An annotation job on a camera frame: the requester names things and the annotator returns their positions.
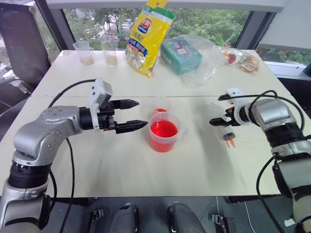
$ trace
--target office chair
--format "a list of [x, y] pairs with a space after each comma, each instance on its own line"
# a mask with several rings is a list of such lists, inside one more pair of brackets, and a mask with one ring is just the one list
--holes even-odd
[[[35, 8], [0, 3], [0, 34], [14, 74], [32, 92], [51, 66], [35, 21]], [[11, 113], [5, 112], [0, 116], [0, 135], [4, 135], [8, 126], [13, 123], [23, 107], [23, 100], [28, 97], [29, 94], [23, 93], [10, 83], [0, 85], [0, 102], [13, 106], [7, 110], [12, 111]]]

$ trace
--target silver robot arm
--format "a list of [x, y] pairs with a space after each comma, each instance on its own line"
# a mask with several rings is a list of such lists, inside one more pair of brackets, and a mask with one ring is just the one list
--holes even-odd
[[[219, 100], [242, 95], [237, 90], [229, 89]], [[251, 116], [250, 104], [245, 105], [243, 99], [242, 104], [239, 99], [234, 99], [235, 102], [229, 100], [235, 105], [226, 110], [230, 121], [214, 118], [210, 124], [239, 126], [252, 122], [261, 127], [272, 148], [271, 153], [278, 161], [273, 166], [277, 186], [284, 196], [293, 199], [296, 232], [311, 232], [311, 142], [303, 135], [288, 106], [280, 99], [256, 101], [251, 108]]]
[[0, 200], [0, 233], [36, 233], [46, 226], [50, 213], [50, 197], [45, 195], [48, 174], [66, 138], [90, 129], [131, 132], [147, 124], [140, 120], [123, 124], [114, 121], [115, 109], [132, 108], [138, 103], [109, 101], [112, 91], [108, 83], [96, 80], [91, 95], [90, 109], [51, 107], [16, 133], [13, 164]]

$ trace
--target plastic bag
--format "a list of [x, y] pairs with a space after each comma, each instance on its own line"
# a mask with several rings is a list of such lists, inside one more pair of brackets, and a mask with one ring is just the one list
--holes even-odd
[[165, 39], [161, 45], [161, 57], [189, 86], [205, 85], [216, 67], [227, 62], [213, 42], [194, 35]]
[[248, 73], [258, 73], [259, 61], [253, 55], [238, 49], [219, 47], [226, 56], [226, 66], [236, 67]]
[[151, 76], [160, 44], [174, 15], [163, 9], [168, 0], [149, 0], [136, 19], [126, 47], [126, 59], [136, 69]]

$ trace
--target yellow snack bag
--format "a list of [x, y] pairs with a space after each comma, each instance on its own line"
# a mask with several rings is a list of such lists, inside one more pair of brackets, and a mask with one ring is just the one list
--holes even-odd
[[159, 47], [174, 20], [163, 9], [168, 0], [149, 0], [135, 21], [126, 47], [126, 59], [136, 69], [151, 76]]

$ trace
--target green box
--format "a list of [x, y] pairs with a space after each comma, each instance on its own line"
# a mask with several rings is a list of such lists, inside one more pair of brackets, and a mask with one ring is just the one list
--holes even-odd
[[182, 38], [165, 39], [160, 49], [161, 57], [177, 75], [197, 69], [202, 61], [198, 50]]

